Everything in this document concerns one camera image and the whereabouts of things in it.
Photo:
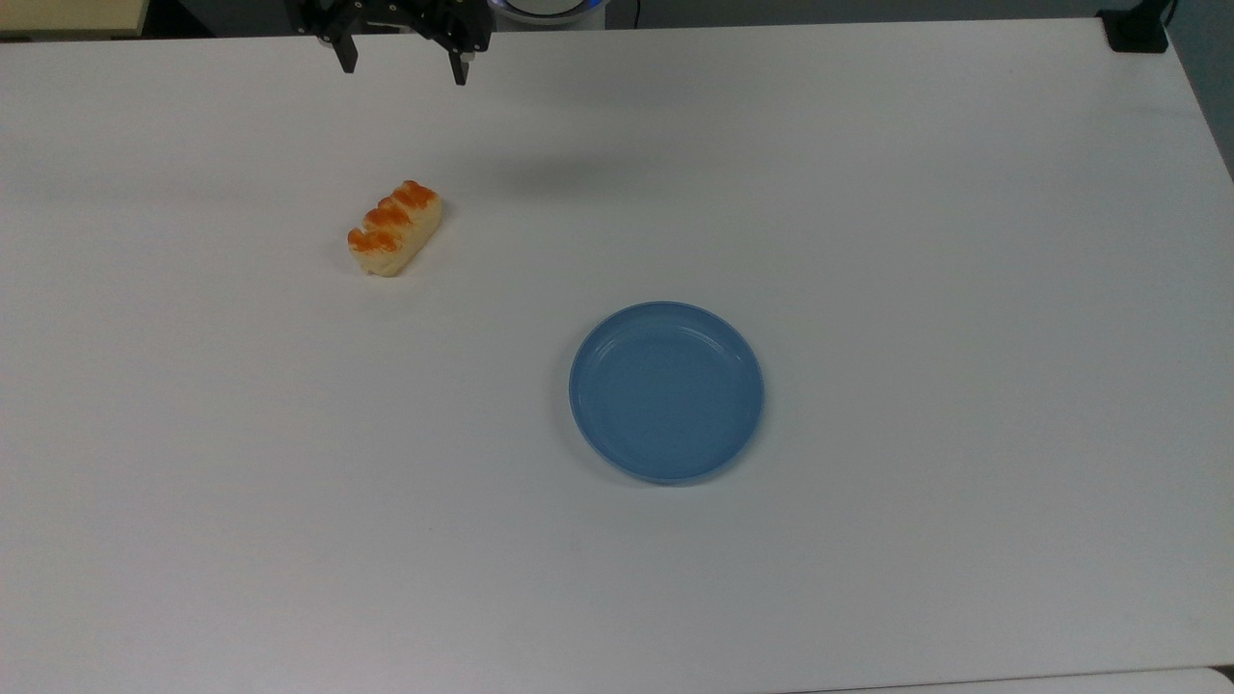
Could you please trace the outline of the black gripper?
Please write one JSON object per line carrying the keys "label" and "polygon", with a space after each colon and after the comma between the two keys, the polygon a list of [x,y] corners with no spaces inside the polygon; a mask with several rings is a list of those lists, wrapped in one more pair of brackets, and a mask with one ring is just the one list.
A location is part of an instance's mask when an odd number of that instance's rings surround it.
{"label": "black gripper", "polygon": [[297,32],[334,49],[343,73],[353,74],[359,57],[354,35],[362,26],[405,27],[448,52],[450,75],[466,85],[475,51],[487,51],[494,9],[487,1],[299,1]]}

